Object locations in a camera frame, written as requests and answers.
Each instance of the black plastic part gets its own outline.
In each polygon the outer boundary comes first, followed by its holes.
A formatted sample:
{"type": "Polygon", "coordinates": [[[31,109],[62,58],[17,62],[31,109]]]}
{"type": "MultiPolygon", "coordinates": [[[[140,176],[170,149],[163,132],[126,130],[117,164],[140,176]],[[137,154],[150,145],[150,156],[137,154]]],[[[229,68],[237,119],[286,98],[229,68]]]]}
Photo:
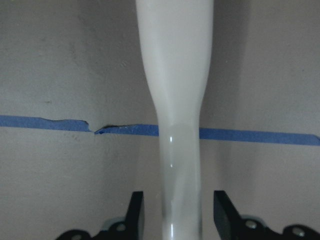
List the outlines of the black plastic part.
{"type": "Polygon", "coordinates": [[[213,219],[221,240],[320,240],[320,234],[304,225],[291,225],[283,234],[257,219],[242,218],[225,191],[214,191],[213,219]]]}
{"type": "Polygon", "coordinates": [[[94,237],[83,230],[70,230],[56,240],[142,240],[143,227],[144,193],[134,191],[124,221],[114,223],[108,230],[102,230],[94,237]]]}

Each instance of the gray wall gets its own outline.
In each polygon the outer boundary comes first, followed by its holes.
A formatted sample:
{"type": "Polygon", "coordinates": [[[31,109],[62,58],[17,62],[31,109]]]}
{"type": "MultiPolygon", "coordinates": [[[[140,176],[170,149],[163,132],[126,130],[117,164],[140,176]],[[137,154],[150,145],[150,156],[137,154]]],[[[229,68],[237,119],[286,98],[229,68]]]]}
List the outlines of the gray wall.
{"type": "MultiPolygon", "coordinates": [[[[320,1],[216,0],[200,125],[320,135],[320,1]]],[[[135,2],[0,1],[0,115],[156,124],[135,2]]],[[[201,140],[203,235],[213,190],[274,230],[320,231],[320,148],[201,140]]],[[[161,239],[156,137],[0,127],[3,240],[54,239],[126,212],[145,194],[145,238],[161,239]]]]}

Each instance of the black bracket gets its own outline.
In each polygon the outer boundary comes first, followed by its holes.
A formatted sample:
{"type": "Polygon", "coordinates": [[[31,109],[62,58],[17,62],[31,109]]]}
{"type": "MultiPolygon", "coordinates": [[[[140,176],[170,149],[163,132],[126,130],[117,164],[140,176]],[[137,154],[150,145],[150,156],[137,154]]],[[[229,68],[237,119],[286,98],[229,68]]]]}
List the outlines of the black bracket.
{"type": "Polygon", "coordinates": [[[315,230],[290,225],[279,234],[253,218],[242,218],[225,191],[214,191],[213,218],[221,240],[320,240],[315,230]]]}
{"type": "Polygon", "coordinates": [[[83,230],[70,230],[56,240],[141,240],[144,228],[144,193],[134,191],[124,221],[112,224],[108,230],[101,230],[90,237],[83,230]]]}

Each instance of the blue painter's tape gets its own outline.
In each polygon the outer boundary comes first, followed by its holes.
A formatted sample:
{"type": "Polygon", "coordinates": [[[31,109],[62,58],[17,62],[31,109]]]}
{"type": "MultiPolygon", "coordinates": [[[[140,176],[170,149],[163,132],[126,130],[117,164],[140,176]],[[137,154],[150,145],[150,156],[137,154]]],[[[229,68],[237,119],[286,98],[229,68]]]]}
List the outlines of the blue painter's tape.
{"type": "Polygon", "coordinates": [[[48,120],[31,116],[0,115],[0,127],[92,132],[82,120],[48,120]]]}
{"type": "Polygon", "coordinates": [[[320,139],[316,135],[300,133],[200,128],[200,138],[268,144],[320,146],[320,139]]]}
{"type": "MultiPolygon", "coordinates": [[[[83,120],[48,120],[30,116],[0,115],[0,127],[92,132],[83,120]]],[[[312,134],[215,128],[200,128],[199,133],[200,139],[208,140],[320,146],[320,138],[312,134]]],[[[135,124],[105,127],[95,134],[158,136],[159,131],[157,125],[135,124]]]]}
{"type": "MultiPolygon", "coordinates": [[[[157,125],[145,124],[107,127],[95,132],[95,134],[106,133],[145,136],[159,135],[157,125]]],[[[214,128],[200,128],[199,133],[200,139],[208,140],[320,146],[319,137],[312,134],[268,131],[245,131],[214,128]]]]}
{"type": "Polygon", "coordinates": [[[125,126],[112,126],[101,128],[94,134],[128,134],[128,135],[144,135],[159,136],[157,125],[136,124],[125,126]]]}

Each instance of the screw head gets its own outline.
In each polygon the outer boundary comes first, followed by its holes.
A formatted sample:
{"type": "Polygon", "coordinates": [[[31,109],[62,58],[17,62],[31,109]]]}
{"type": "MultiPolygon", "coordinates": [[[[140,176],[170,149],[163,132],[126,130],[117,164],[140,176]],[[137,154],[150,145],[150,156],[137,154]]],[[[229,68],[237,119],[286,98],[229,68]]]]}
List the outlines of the screw head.
{"type": "Polygon", "coordinates": [[[298,237],[304,237],[305,236],[305,231],[303,231],[300,227],[295,226],[292,228],[292,233],[298,237]]]}
{"type": "Polygon", "coordinates": [[[82,236],[80,234],[74,235],[71,237],[71,240],[81,240],[82,236]]]}
{"type": "Polygon", "coordinates": [[[120,223],[118,226],[116,226],[116,230],[118,232],[123,232],[126,230],[126,225],[124,225],[123,223],[120,223]]]}
{"type": "Polygon", "coordinates": [[[245,221],[245,225],[250,229],[256,229],[257,226],[258,226],[257,223],[255,221],[252,221],[252,220],[245,221]]]}

